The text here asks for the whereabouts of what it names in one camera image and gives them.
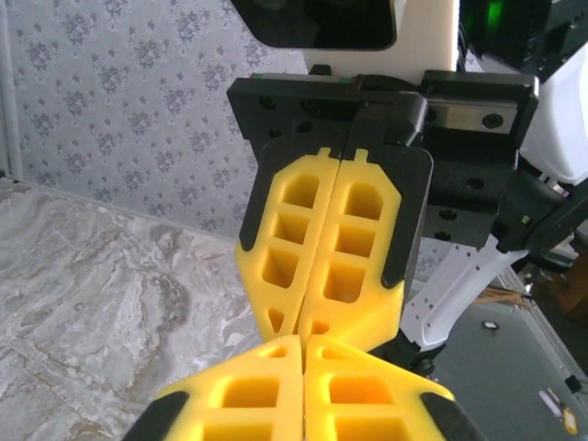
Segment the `grey floor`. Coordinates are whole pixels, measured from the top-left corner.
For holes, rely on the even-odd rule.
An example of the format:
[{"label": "grey floor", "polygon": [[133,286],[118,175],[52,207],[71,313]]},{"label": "grey floor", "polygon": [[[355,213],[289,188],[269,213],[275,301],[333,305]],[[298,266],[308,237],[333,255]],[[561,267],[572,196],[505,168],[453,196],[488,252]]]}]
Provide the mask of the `grey floor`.
[{"label": "grey floor", "polygon": [[120,439],[260,343],[230,241],[0,183],[3,441]]},{"label": "grey floor", "polygon": [[[447,248],[421,248],[426,277]],[[0,180],[0,439],[120,439],[163,385],[258,345],[232,250]],[[484,332],[482,317],[504,332]],[[436,375],[490,441],[565,440],[537,401],[561,390],[543,344],[523,312],[473,307]]]}]

